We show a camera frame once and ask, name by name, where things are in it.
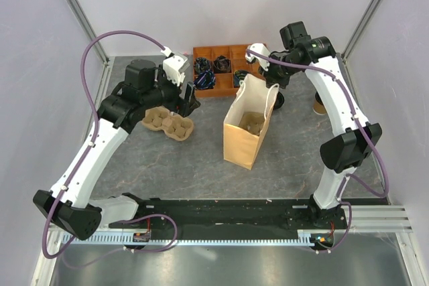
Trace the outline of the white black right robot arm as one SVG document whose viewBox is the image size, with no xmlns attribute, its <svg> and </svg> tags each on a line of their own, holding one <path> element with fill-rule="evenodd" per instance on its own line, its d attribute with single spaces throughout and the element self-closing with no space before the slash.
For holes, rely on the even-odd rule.
<svg viewBox="0 0 429 286">
<path fill-rule="evenodd" d="M 257 60 L 259 72 L 268 85 L 285 88 L 290 78 L 304 72 L 316 89 L 316 101 L 330 120 L 333 137 L 320 146 L 324 164 L 316 191 L 308 201 L 307 220 L 322 228 L 341 213 L 343 192 L 356 169 L 370 156 L 381 137 L 378 123 L 370 123 L 353 98 L 341 73 L 331 41 L 313 38 L 303 22 L 290 23 L 280 30 L 285 50 L 270 51 L 264 44 L 248 47 L 248 62 Z"/>
</svg>

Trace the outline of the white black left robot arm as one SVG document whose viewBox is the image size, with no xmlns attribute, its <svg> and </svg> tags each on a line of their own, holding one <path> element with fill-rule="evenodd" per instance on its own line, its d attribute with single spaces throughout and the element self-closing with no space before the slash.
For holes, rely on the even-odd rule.
<svg viewBox="0 0 429 286">
<path fill-rule="evenodd" d="M 200 106 L 193 83 L 184 81 L 189 66 L 188 58 L 179 54 L 160 65 L 134 60 L 126 66 L 124 80 L 101 102 L 92 132 L 65 174 L 50 190 L 39 190 L 33 198 L 52 224 L 86 240 L 104 225 L 126 221 L 139 228 L 146 223 L 146 210 L 130 194 L 105 200 L 90 196 L 110 158 L 146 111 L 163 106 L 187 117 Z"/>
</svg>

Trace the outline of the brown paper coffee cup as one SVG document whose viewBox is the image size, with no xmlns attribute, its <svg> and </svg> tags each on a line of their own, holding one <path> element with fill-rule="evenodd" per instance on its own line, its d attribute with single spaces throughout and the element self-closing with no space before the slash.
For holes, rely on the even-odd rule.
<svg viewBox="0 0 429 286">
<path fill-rule="evenodd" d="M 318 93 L 316 93 L 314 96 L 313 111 L 317 115 L 325 115 L 327 113 L 325 106 L 322 102 L 322 99 Z"/>
</svg>

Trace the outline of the pulp cardboard cup carrier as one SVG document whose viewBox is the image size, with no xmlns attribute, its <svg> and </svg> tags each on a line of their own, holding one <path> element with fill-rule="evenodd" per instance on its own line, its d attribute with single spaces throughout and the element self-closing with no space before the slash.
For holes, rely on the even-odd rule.
<svg viewBox="0 0 429 286">
<path fill-rule="evenodd" d="M 239 128 L 246 130 L 252 135 L 259 136 L 264 122 L 265 117 L 263 113 L 245 112 L 239 122 Z"/>
</svg>

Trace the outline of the brown paper bag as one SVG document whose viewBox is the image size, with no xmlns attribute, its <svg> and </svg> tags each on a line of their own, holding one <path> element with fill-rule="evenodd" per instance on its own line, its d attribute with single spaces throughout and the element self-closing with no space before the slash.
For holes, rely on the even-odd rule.
<svg viewBox="0 0 429 286">
<path fill-rule="evenodd" d="M 247 74 L 223 121 L 224 160 L 252 169 L 267 133 L 279 85 Z"/>
</svg>

